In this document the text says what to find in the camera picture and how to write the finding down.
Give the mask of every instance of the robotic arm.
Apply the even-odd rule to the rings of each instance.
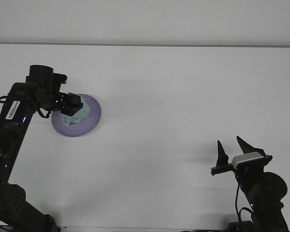
[[[250,231],[288,232],[281,213],[284,205],[280,201],[287,194],[287,185],[280,176],[263,170],[273,157],[266,155],[263,149],[252,147],[240,137],[237,137],[237,141],[244,154],[235,156],[230,164],[229,157],[218,141],[218,160],[216,167],[212,168],[212,175],[234,172],[239,187],[253,210],[253,226]]]
[[[0,220],[22,232],[58,232],[55,220],[43,215],[26,201],[25,191],[8,183],[31,118],[35,112],[49,117],[52,111],[74,115],[82,108],[79,96],[61,93],[67,76],[53,73],[42,65],[30,66],[25,83],[15,83],[3,103],[0,114]],[[48,111],[43,115],[41,109]]]

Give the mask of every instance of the white label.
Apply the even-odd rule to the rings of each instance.
[[[20,101],[14,101],[5,119],[13,119],[17,108],[19,107]]]

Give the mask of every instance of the white tabletop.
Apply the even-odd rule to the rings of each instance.
[[[239,135],[273,155],[265,170],[288,185],[290,229],[290,48],[0,44],[0,96],[32,64],[102,108],[77,138],[36,114],[16,160],[10,183],[59,225],[224,229],[237,183],[210,168],[218,139],[230,159],[242,153]]]

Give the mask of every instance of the white backdrop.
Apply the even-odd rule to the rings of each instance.
[[[287,182],[290,229],[290,48],[6,44],[0,96],[32,64],[66,74],[63,92],[102,107],[78,138],[35,115],[15,163],[10,183],[59,225],[224,229],[236,221],[236,181],[210,168],[217,139],[241,154],[239,135],[274,156],[265,169]]]
[[[0,42],[290,46],[290,0],[0,0]]]

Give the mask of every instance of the purple plate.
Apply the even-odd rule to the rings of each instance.
[[[78,94],[82,98],[83,108],[74,116],[66,116],[55,111],[52,113],[54,129],[64,136],[76,137],[94,129],[101,118],[101,107],[96,99],[87,94]]]

